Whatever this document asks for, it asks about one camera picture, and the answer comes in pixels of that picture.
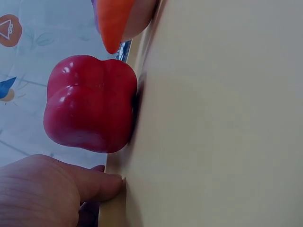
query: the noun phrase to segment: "pepper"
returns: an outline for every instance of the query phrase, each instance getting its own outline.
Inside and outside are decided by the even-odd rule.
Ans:
[[[136,75],[126,63],[69,57],[55,66],[48,81],[45,132],[64,146],[119,151],[131,136],[136,91]]]

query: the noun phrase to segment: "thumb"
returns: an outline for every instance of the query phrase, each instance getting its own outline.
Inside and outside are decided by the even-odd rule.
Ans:
[[[64,164],[63,167],[72,177],[78,189],[80,202],[106,201],[113,198],[121,189],[122,177],[109,175],[99,166],[93,169],[85,169],[80,166]]]

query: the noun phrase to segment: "table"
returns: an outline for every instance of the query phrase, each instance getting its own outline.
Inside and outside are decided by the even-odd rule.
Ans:
[[[132,61],[134,136],[107,160],[126,191],[102,205],[102,226],[302,226],[302,9],[161,2]]]

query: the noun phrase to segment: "hand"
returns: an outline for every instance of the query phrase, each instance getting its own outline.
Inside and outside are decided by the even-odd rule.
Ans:
[[[98,202],[122,186],[121,176],[103,171],[104,166],[89,170],[43,155],[0,168],[0,226],[96,226]]]

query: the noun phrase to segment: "orange carrot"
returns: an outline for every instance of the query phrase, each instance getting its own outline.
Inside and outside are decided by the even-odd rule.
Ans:
[[[106,50],[118,51],[134,0],[98,0],[98,26]]]

